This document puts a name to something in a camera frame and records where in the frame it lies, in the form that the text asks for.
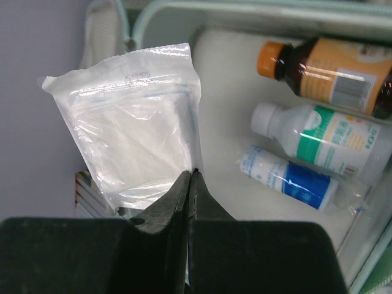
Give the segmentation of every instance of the barcode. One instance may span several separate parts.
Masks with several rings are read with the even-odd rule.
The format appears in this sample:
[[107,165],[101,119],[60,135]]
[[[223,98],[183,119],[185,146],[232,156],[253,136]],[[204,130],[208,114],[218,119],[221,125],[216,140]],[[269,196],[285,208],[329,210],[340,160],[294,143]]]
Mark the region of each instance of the barcode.
[[352,165],[346,164],[344,171],[343,171],[343,175],[353,178],[357,172],[358,172],[358,169],[356,167],[353,167]]
[[371,88],[370,81],[337,76],[332,90],[331,103],[364,110]]

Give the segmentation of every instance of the sterile gauze package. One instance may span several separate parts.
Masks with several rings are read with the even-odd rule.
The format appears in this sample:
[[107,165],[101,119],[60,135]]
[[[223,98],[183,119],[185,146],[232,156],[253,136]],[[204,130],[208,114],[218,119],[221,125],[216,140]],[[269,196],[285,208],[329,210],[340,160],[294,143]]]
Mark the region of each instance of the sterile gauze package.
[[42,88],[112,207],[145,209],[196,167],[201,91],[188,44],[108,58]]

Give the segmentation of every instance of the plastic case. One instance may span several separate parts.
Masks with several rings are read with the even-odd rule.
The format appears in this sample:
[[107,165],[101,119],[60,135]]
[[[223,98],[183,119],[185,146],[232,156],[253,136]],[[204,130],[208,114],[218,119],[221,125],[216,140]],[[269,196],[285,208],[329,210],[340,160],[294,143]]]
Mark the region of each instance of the plastic case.
[[[255,106],[273,100],[289,107],[307,100],[294,97],[285,85],[277,87],[278,82],[262,79],[256,73],[249,77],[246,72],[255,72],[257,51],[229,50],[230,38],[224,54],[217,54],[221,48],[215,48],[213,42],[209,50],[200,48],[207,48],[206,43],[214,40],[216,28],[258,34],[260,44],[271,38],[301,42],[321,34],[392,44],[391,15],[392,7],[352,2],[158,0],[142,11],[132,34],[138,48],[191,44],[194,67],[202,83],[199,128],[204,164],[199,167],[215,199],[237,219],[320,224],[333,241],[348,286],[392,215],[390,165],[367,197],[369,211],[356,216],[323,215],[243,178],[233,158],[240,139],[251,136],[248,120]],[[266,139],[263,147],[286,158],[277,143]]]

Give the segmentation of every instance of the small white bottle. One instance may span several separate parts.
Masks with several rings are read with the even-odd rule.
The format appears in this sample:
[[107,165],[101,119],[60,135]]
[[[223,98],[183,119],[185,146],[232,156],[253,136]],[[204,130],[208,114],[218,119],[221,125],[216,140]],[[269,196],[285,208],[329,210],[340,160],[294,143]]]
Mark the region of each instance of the small white bottle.
[[286,110],[259,104],[252,130],[276,139],[291,157],[367,186],[381,176],[392,153],[392,127],[311,104]]
[[240,169],[262,184],[324,211],[332,203],[338,182],[308,167],[287,162],[258,146],[250,146]]

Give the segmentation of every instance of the orange bottle cap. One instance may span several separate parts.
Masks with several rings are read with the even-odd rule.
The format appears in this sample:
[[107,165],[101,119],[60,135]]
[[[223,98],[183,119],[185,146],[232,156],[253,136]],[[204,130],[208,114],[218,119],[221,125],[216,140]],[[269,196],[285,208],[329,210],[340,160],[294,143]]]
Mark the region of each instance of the orange bottle cap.
[[277,58],[284,46],[285,44],[277,42],[267,42],[264,44],[257,60],[257,72],[259,75],[275,78]]

